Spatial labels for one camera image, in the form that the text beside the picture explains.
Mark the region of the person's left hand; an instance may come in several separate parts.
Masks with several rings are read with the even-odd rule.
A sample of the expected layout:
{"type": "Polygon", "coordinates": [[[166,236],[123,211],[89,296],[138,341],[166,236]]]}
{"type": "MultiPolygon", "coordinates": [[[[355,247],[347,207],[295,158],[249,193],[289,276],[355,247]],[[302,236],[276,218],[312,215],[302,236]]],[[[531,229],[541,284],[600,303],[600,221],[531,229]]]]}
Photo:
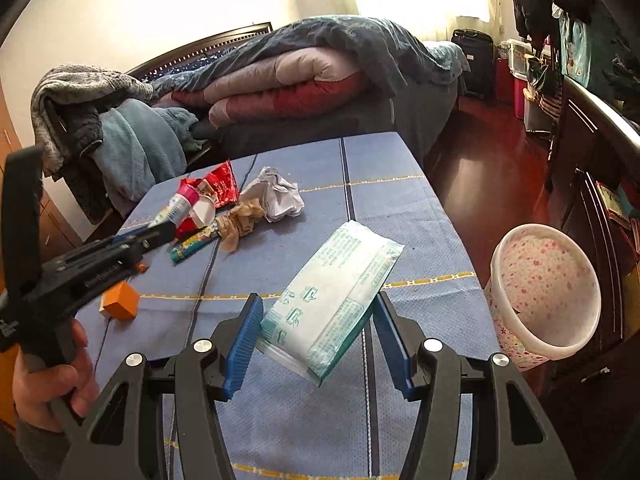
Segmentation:
{"type": "Polygon", "coordinates": [[[12,382],[12,394],[17,417],[30,426],[59,434],[62,427],[50,409],[50,402],[71,393],[70,407],[79,417],[85,417],[100,394],[93,364],[87,351],[85,329],[73,320],[75,359],[31,372],[22,350],[18,350],[12,382]]]}

